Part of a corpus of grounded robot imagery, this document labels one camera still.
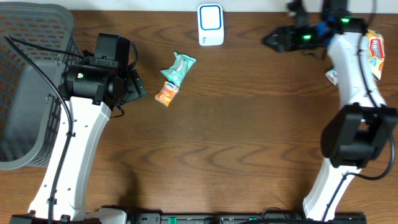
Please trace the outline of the orange Kleenex tissue pack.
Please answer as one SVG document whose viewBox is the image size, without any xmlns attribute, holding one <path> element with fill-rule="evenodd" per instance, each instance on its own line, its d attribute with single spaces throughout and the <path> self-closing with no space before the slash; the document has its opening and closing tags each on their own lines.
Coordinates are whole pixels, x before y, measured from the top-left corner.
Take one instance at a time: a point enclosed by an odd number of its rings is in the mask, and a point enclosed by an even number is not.
<svg viewBox="0 0 398 224">
<path fill-rule="evenodd" d="M 155 95 L 155 100 L 168 107 L 179 92 L 179 87 L 171 82 L 165 81 L 162 89 Z"/>
</svg>

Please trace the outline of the teal crinkled snack pack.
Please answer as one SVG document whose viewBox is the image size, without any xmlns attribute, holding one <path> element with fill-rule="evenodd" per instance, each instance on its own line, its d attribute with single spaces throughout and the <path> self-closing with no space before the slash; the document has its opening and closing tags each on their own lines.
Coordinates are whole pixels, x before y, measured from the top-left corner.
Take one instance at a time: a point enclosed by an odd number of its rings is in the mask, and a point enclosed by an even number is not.
<svg viewBox="0 0 398 224">
<path fill-rule="evenodd" d="M 174 56 L 174 64 L 168 69 L 162 70 L 161 74 L 163 74 L 169 82 L 181 87 L 185 76 L 197 60 L 185 54 L 178 54 L 177 52 L 174 52 Z"/>
</svg>

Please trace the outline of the teal Kleenex tissue pack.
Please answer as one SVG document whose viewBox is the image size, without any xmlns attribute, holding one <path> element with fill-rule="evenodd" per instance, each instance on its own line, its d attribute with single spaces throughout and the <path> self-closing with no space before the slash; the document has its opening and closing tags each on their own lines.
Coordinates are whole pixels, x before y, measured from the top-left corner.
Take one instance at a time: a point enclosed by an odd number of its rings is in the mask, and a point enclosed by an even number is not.
<svg viewBox="0 0 398 224">
<path fill-rule="evenodd" d="M 335 68 L 330 69 L 325 73 L 327 79 L 334 85 L 337 86 L 338 84 L 338 73 Z"/>
</svg>

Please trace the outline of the large yellow wipes pack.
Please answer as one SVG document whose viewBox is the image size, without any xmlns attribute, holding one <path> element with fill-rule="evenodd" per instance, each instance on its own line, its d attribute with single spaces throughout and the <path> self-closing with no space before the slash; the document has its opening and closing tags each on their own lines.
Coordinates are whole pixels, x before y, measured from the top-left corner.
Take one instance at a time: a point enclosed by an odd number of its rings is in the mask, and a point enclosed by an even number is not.
<svg viewBox="0 0 398 224">
<path fill-rule="evenodd" d="M 382 35 L 372 29 L 368 29 L 368 60 L 371 65 L 371 73 L 374 79 L 381 81 L 382 69 L 385 60 L 384 39 Z"/>
</svg>

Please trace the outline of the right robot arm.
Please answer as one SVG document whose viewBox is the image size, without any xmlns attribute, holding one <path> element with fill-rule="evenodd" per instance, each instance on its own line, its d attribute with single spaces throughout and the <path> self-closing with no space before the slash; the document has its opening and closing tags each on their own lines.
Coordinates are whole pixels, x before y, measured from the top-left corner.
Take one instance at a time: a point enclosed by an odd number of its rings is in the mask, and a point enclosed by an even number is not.
<svg viewBox="0 0 398 224">
<path fill-rule="evenodd" d="M 387 142 L 395 149 L 393 130 L 397 110 L 386 105 L 371 74 L 366 50 L 368 26 L 358 17 L 328 16 L 316 26 L 281 26 L 262 39 L 276 52 L 325 47 L 338 75 L 340 110 L 321 135 L 323 162 L 302 207 L 305 218 L 327 222 L 350 182 L 355 178 L 380 180 L 394 165 L 377 176 L 361 171 L 379 157 Z"/>
</svg>

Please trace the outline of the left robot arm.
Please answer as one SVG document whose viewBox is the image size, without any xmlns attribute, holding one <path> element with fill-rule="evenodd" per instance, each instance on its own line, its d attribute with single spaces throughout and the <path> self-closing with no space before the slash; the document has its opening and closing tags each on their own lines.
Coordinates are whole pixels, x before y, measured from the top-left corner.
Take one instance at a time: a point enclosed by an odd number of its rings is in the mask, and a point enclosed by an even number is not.
<svg viewBox="0 0 398 224">
<path fill-rule="evenodd" d="M 146 95 L 137 70 L 74 65 L 62 75 L 58 134 L 42 186 L 27 214 L 11 223 L 125 223 L 114 208 L 86 212 L 86 193 L 96 148 L 115 106 Z"/>
</svg>

